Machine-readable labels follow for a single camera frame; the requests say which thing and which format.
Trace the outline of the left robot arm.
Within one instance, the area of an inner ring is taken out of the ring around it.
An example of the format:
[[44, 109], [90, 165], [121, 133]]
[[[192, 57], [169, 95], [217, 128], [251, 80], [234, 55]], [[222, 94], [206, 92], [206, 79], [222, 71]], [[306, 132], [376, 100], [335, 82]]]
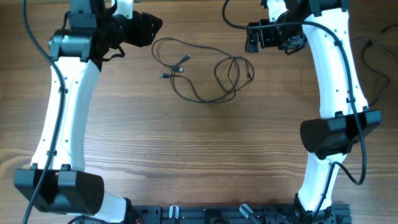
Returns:
[[73, 215], [96, 223], [142, 223], [127, 198], [104, 188], [102, 177], [85, 170], [84, 141], [90, 100], [108, 51], [124, 56], [121, 44], [150, 45], [162, 20], [134, 10], [132, 1], [71, 1], [62, 27], [49, 40], [44, 58], [52, 85], [40, 142], [27, 169], [14, 176], [28, 200], [23, 220], [33, 209]]

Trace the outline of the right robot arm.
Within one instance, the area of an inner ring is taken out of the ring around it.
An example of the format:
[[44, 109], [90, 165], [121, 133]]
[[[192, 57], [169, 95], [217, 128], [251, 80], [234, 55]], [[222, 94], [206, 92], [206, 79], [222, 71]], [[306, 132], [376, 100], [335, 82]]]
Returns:
[[302, 122], [300, 137], [308, 152], [298, 207], [305, 221], [331, 214], [331, 193], [343, 161], [355, 144], [381, 122], [356, 74], [348, 33], [347, 1], [262, 1], [269, 17], [248, 24], [247, 52], [277, 47], [293, 54], [309, 46], [320, 92], [320, 117]]

